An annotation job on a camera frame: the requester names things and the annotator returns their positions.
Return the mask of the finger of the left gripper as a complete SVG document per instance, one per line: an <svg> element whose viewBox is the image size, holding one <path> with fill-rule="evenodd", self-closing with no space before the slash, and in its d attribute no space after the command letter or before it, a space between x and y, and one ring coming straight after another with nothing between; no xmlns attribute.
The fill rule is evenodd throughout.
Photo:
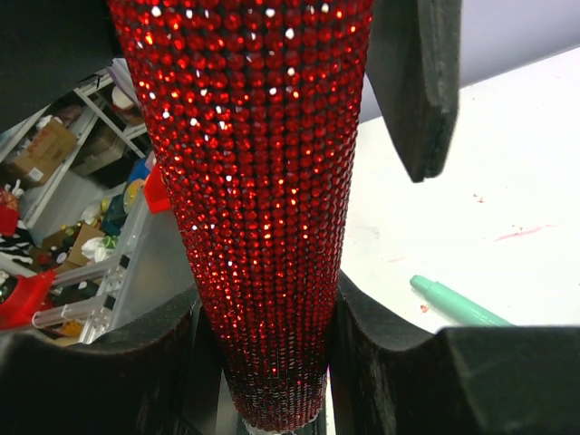
<svg viewBox="0 0 580 435"><path fill-rule="evenodd" d="M1 129L55 102L120 56L104 1L3 1Z"/></svg>
<svg viewBox="0 0 580 435"><path fill-rule="evenodd" d="M372 6L366 74L410 179L443 171L459 113L460 0Z"/></svg>

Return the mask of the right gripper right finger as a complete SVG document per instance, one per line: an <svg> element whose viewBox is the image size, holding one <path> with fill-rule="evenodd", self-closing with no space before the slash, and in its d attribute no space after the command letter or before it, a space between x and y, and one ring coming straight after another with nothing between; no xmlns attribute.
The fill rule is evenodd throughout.
<svg viewBox="0 0 580 435"><path fill-rule="evenodd" d="M330 383L340 434L576 434L575 327L452 327L429 333L346 275Z"/></svg>

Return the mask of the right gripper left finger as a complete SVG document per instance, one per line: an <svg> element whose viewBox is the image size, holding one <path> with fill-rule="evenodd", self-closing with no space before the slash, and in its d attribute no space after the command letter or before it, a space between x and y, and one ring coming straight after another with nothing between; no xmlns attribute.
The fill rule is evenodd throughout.
<svg viewBox="0 0 580 435"><path fill-rule="evenodd" d="M90 344L1 335L4 434L233 434L236 411L195 288Z"/></svg>

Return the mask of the red glitter microphone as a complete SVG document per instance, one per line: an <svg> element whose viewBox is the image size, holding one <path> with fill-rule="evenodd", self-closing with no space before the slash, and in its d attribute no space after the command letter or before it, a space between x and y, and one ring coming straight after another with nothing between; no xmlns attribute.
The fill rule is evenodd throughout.
<svg viewBox="0 0 580 435"><path fill-rule="evenodd" d="M108 4L233 402L324 405L368 1Z"/></svg>

